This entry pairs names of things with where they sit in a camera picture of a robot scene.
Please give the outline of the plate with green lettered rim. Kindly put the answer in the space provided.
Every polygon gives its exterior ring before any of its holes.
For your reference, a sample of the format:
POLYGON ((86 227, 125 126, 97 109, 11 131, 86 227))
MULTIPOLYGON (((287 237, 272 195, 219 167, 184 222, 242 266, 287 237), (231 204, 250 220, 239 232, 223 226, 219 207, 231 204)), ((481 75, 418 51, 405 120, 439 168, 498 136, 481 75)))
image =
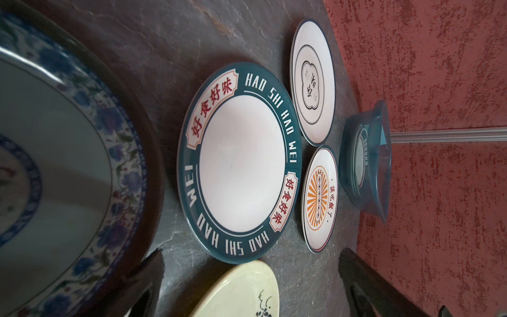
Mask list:
POLYGON ((365 195, 368 175, 368 131, 363 125, 356 129, 353 144, 353 188, 356 195, 365 195))

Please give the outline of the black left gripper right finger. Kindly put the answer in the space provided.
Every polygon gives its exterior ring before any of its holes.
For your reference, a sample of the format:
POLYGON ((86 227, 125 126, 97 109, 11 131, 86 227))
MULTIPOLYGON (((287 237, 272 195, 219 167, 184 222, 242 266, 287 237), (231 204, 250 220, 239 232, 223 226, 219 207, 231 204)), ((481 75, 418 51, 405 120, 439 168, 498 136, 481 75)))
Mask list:
POLYGON ((338 271, 351 316, 427 315, 350 248, 341 251, 338 271))

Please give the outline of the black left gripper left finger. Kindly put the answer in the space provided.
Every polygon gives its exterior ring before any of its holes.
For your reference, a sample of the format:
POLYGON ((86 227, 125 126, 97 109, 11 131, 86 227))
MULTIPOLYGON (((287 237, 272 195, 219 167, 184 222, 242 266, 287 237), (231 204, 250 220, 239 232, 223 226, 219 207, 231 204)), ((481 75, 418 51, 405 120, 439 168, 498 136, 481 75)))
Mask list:
POLYGON ((96 303, 89 316, 154 316, 165 273, 157 249, 128 275, 111 294, 96 303))

